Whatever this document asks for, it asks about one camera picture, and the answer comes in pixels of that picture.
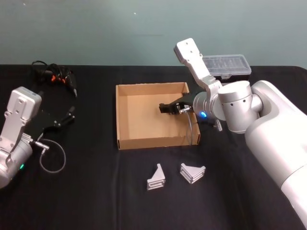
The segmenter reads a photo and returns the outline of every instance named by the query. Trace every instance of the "black tablecloth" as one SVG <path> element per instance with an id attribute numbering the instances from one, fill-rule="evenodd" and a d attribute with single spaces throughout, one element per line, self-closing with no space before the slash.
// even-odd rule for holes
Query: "black tablecloth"
<path id="1" fill-rule="evenodd" d="M 35 151 L 11 184 L 0 190 L 0 229 L 288 230 L 304 229 L 290 203 L 246 147 L 244 135 L 201 125 L 201 143 L 118 151 L 115 85 L 186 81 L 185 67 L 71 66 L 78 100 L 63 87 L 44 90 L 42 108 L 62 116 L 76 106 L 73 125 L 51 137 L 67 154 L 65 169 L 51 175 Z M 0 113 L 11 90 L 29 87 L 29 66 L 0 66 Z M 268 80 L 307 113 L 307 71 L 298 67 L 252 67 L 251 83 Z M 4 117 L 0 117 L 0 126 Z M 189 185 L 180 164 L 206 166 Z M 146 191 L 160 163 L 164 188 Z"/>

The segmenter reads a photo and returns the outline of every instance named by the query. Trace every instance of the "gray wall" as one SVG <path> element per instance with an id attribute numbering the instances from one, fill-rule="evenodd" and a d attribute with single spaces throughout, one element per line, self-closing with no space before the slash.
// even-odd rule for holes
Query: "gray wall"
<path id="1" fill-rule="evenodd" d="M 204 55 L 307 68 L 306 0 L 1 0 L 0 64 L 179 65 Z"/>

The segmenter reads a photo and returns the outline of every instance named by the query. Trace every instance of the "clear plastic case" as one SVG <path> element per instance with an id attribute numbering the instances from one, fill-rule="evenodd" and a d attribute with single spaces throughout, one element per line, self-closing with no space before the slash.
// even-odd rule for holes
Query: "clear plastic case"
<path id="1" fill-rule="evenodd" d="M 202 59 L 210 74 L 215 77 L 229 79 L 231 76 L 251 74 L 251 68 L 241 54 L 203 56 Z"/>

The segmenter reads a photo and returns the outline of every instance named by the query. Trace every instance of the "cardboard box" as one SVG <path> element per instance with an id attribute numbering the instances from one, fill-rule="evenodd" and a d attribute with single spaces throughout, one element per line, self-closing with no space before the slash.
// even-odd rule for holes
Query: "cardboard box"
<path id="1" fill-rule="evenodd" d="M 162 114 L 159 104 L 168 104 L 189 92 L 185 82 L 116 86 L 117 139 L 120 150 L 189 145 L 186 114 Z M 200 140 L 195 114 L 193 145 Z"/>

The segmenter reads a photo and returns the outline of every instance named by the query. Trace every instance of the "cable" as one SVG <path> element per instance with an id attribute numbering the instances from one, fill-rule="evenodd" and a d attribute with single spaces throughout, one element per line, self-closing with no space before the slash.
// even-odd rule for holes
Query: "cable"
<path id="1" fill-rule="evenodd" d="M 64 163 L 63 163 L 63 166 L 62 166 L 59 170 L 50 171 L 50 170 L 46 169 L 46 168 L 43 166 L 42 159 L 43 159 L 44 153 L 42 152 L 42 154 L 40 155 L 40 158 L 39 158 L 39 165 L 40 165 L 40 167 L 41 167 L 44 171 L 46 171 L 46 172 L 48 172 L 48 173 L 59 173 L 59 172 L 61 172 L 61 171 L 64 169 L 65 165 L 66 165 L 66 154 L 65 154 L 65 151 L 64 151 L 63 147 L 62 147 L 59 143 L 57 143 L 57 142 L 55 142 L 55 141 L 53 141 L 53 140 L 50 140 L 50 139 L 44 139 L 44 138 L 42 138 L 42 139 L 40 139 L 40 140 L 42 140 L 42 141 L 49 141 L 49 142 L 51 142 L 51 143 L 56 144 L 56 145 L 59 146 L 59 148 L 62 150 L 63 156 L 64 156 Z"/>
<path id="2" fill-rule="evenodd" d="M 189 120 L 189 126 L 190 126 L 190 131 L 191 131 L 191 139 L 190 139 L 190 145 L 193 144 L 193 125 L 192 125 L 192 122 L 191 122 L 191 117 L 190 117 L 190 114 L 188 112 L 185 112 L 185 114 L 188 116 L 188 120 Z M 187 129 L 187 132 L 186 132 L 186 138 L 187 138 L 187 141 L 188 140 L 188 129 Z"/>

